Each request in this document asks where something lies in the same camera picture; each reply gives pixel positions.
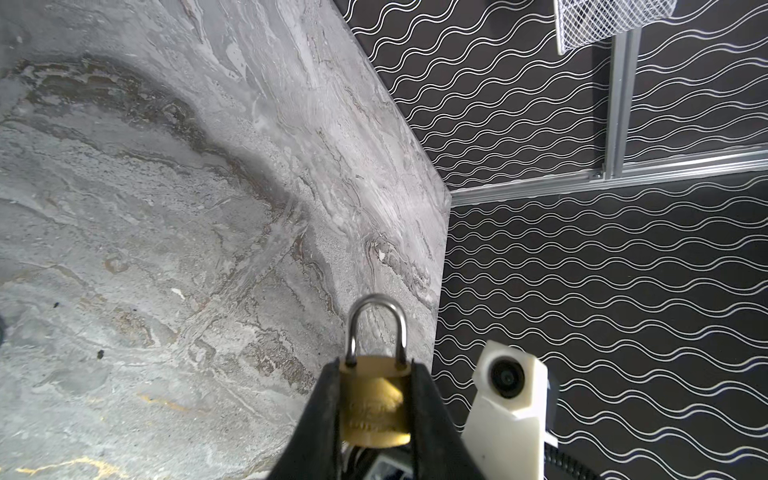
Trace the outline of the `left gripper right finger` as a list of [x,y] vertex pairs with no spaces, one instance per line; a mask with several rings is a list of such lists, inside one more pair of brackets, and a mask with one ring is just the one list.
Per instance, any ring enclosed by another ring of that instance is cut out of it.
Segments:
[[429,370],[412,361],[410,413],[415,479],[484,479],[443,404]]

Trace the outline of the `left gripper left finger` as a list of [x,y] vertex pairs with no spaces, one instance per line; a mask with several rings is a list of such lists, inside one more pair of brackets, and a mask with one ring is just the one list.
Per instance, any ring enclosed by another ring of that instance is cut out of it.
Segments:
[[339,479],[340,368],[336,359],[326,364],[300,420],[268,479]]

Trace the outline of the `brass padlock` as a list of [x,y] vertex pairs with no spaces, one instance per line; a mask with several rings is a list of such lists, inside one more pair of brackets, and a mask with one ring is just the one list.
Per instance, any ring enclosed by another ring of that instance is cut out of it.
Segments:
[[[392,356],[360,356],[358,327],[371,307],[389,311],[396,326]],[[344,362],[340,366],[340,435],[351,446],[369,449],[400,447],[411,441],[411,364],[407,359],[407,317],[400,304],[383,294],[370,294],[350,311]]]

